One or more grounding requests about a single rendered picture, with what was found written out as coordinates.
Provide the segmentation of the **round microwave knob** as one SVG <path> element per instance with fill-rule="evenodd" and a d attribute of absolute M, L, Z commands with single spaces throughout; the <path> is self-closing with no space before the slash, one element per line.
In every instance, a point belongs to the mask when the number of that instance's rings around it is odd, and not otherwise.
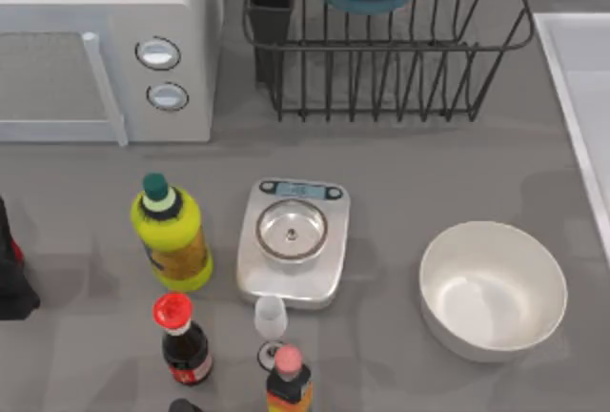
<path fill-rule="evenodd" d="M 171 82 L 150 86 L 147 89 L 147 99 L 153 107 L 164 112 L 180 111 L 189 103 L 187 91 Z"/>
<path fill-rule="evenodd" d="M 138 61 L 153 71 L 168 71 L 176 67 L 181 59 L 180 49 L 166 38 L 155 36 L 135 46 Z"/>

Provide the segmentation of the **dark bottle with red cap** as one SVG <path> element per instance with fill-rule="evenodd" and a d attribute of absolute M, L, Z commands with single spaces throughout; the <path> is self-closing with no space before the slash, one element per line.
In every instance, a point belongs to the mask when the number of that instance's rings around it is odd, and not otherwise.
<path fill-rule="evenodd" d="M 184 293 L 166 293 L 155 301 L 152 318 L 164 332 L 162 354 L 173 378 L 184 385 L 206 380 L 214 358 L 205 332 L 193 320 L 191 299 Z"/>

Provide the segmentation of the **white bowl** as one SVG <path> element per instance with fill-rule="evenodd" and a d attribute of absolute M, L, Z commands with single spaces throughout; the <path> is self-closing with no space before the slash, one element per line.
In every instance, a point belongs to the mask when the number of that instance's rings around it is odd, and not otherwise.
<path fill-rule="evenodd" d="M 538 347 L 560 327 L 566 278 L 528 233 L 467 221 L 427 245 L 418 266 L 421 315 L 448 350 L 468 361 L 504 363 Z"/>

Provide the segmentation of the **silver kitchen scale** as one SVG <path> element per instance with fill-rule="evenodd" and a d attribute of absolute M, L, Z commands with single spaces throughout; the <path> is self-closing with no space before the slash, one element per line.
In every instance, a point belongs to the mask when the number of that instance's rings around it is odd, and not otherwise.
<path fill-rule="evenodd" d="M 236 253 L 242 297 L 277 296 L 301 310 L 335 298 L 347 250 L 351 198 L 335 183 L 267 177 L 249 193 Z"/>

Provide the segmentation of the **yellow-green bottle with green cap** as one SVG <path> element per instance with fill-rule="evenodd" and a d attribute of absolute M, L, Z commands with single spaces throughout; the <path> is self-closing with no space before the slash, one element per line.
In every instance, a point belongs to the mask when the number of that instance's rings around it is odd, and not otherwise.
<path fill-rule="evenodd" d="M 190 293 L 210 280 L 214 260 L 201 210 L 185 189 L 160 173 L 145 175 L 132 203 L 131 223 L 153 272 L 167 289 Z"/>

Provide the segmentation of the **orange bottle with pink cap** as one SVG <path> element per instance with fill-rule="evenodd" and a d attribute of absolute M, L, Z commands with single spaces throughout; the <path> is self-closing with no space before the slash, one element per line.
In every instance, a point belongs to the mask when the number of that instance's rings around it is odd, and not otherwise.
<path fill-rule="evenodd" d="M 267 412 L 313 412 L 312 371 L 295 345 L 282 345 L 275 352 L 266 399 Z"/>

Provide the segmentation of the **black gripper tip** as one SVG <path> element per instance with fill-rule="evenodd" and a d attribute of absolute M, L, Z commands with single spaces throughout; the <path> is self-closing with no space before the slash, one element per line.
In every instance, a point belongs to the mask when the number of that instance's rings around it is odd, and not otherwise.
<path fill-rule="evenodd" d="M 40 303 L 26 277 L 24 256 L 12 237 L 6 205 L 0 196 L 0 321 L 27 319 Z"/>

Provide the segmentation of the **black cutlery holder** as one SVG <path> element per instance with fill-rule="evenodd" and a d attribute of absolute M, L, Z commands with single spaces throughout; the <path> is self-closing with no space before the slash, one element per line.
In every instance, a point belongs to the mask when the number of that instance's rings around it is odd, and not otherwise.
<path fill-rule="evenodd" d="M 274 52 L 266 46 L 280 46 L 288 39 L 295 0 L 246 0 L 246 14 L 252 31 L 255 82 L 273 83 Z"/>

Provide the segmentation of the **clear wine glass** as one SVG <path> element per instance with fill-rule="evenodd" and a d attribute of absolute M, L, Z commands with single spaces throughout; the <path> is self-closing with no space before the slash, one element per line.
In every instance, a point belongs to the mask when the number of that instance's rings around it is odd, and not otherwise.
<path fill-rule="evenodd" d="M 275 366 L 275 354 L 285 345 L 282 340 L 288 326 L 284 301 L 277 296 L 262 296 L 254 305 L 254 327 L 264 339 L 257 351 L 258 364 L 267 372 Z"/>

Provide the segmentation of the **pale microwave oven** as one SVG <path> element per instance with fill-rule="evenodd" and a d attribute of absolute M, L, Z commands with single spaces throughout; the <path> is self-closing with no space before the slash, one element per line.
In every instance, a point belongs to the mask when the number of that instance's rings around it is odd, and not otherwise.
<path fill-rule="evenodd" d="M 223 0 L 0 0 L 0 142 L 115 142 L 81 34 L 95 32 L 129 143 L 211 136 Z M 135 46 L 155 36 L 179 64 L 153 71 Z M 175 83 L 188 105 L 164 112 L 147 89 Z"/>

